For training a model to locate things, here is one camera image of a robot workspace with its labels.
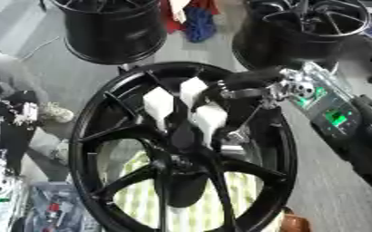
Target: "wire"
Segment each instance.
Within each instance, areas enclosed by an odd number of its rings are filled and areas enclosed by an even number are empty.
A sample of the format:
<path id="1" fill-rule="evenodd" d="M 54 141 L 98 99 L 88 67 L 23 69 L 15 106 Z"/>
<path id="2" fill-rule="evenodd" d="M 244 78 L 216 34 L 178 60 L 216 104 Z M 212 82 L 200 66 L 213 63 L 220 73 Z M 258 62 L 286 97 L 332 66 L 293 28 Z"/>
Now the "wire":
<path id="1" fill-rule="evenodd" d="M 39 46 L 37 46 L 35 49 L 33 49 L 30 53 L 28 53 L 26 56 L 24 56 L 21 60 L 22 61 L 26 61 L 28 60 L 29 58 L 31 58 L 38 50 L 40 50 L 41 48 L 47 46 L 48 44 L 51 44 L 52 42 L 60 39 L 61 36 L 56 36 L 54 39 L 50 40 L 50 41 L 47 41 L 45 43 L 42 43 L 40 44 Z"/>

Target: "white cloth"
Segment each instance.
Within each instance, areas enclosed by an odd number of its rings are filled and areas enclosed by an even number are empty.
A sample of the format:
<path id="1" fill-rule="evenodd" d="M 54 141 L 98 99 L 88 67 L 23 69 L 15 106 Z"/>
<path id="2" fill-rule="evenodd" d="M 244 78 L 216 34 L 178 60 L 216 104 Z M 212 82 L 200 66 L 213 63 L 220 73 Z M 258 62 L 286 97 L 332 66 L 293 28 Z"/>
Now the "white cloth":
<path id="1" fill-rule="evenodd" d="M 169 4 L 171 5 L 171 13 L 173 15 L 173 20 L 178 21 L 181 24 L 186 22 L 186 14 L 184 13 L 183 8 L 190 1 L 191 0 L 169 0 Z"/>

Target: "person's leg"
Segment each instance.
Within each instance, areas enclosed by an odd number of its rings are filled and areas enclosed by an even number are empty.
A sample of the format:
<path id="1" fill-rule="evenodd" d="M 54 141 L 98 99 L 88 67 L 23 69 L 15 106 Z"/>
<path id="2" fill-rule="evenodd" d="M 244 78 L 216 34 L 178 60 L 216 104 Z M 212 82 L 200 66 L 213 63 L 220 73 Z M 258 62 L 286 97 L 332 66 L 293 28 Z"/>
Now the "person's leg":
<path id="1" fill-rule="evenodd" d="M 0 82 L 9 84 L 18 91 L 34 91 L 41 103 L 44 119 L 53 119 L 61 123 L 71 121 L 74 114 L 49 101 L 47 92 L 41 87 L 39 79 L 17 58 L 0 53 Z"/>
<path id="2" fill-rule="evenodd" d="M 50 159 L 58 159 L 63 164 L 67 164 L 67 142 L 46 133 L 40 127 L 36 129 L 29 147 Z"/>
<path id="3" fill-rule="evenodd" d="M 67 165 L 67 140 L 59 140 L 59 138 L 45 132 L 40 127 L 35 131 L 30 148 L 45 155 L 51 160 L 59 160 L 62 164 Z"/>
<path id="4" fill-rule="evenodd" d="M 39 79 L 20 60 L 3 53 L 0 53 L 0 82 L 6 82 L 16 90 L 34 91 L 39 102 L 49 102 L 49 96 Z"/>

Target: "gray floor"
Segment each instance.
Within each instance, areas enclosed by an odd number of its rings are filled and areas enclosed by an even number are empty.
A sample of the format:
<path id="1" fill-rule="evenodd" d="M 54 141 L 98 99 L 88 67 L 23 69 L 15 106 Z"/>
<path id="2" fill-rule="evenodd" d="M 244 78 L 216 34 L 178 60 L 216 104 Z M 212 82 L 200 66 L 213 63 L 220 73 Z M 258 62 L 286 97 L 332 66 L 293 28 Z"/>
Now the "gray floor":
<path id="1" fill-rule="evenodd" d="M 230 49 L 232 35 L 244 15 L 242 6 L 235 0 L 217 2 L 222 14 L 215 18 L 219 32 L 213 38 L 193 44 L 187 43 L 180 33 L 172 34 L 163 48 L 144 63 L 197 61 L 244 70 Z M 4 52 L 23 57 L 37 45 L 63 34 L 62 16 L 57 9 L 44 14 L 33 0 L 0 1 L 0 49 Z M 372 85 L 366 82 L 372 73 L 372 65 L 367 62 L 370 54 L 371 42 L 362 38 L 350 41 L 339 72 L 355 93 L 372 97 Z M 79 111 L 92 93 L 116 74 L 113 66 L 75 58 L 60 39 L 39 50 L 26 63 L 41 77 L 52 99 L 74 111 Z M 372 189 L 310 127 L 303 125 L 307 123 L 302 115 L 288 104 L 284 104 L 284 110 L 299 149 L 299 177 L 289 205 L 308 218 L 316 232 L 372 232 Z M 65 137 L 70 127 L 48 129 Z"/>

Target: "red component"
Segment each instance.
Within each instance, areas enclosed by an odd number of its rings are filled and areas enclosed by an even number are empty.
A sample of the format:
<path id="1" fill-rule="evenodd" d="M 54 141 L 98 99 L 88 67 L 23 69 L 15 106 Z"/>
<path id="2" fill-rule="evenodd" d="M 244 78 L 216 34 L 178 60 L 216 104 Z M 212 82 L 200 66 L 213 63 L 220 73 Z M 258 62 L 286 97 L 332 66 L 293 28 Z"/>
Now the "red component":
<path id="1" fill-rule="evenodd" d="M 59 211 L 59 204 L 56 203 L 50 204 L 48 210 L 53 212 Z"/>

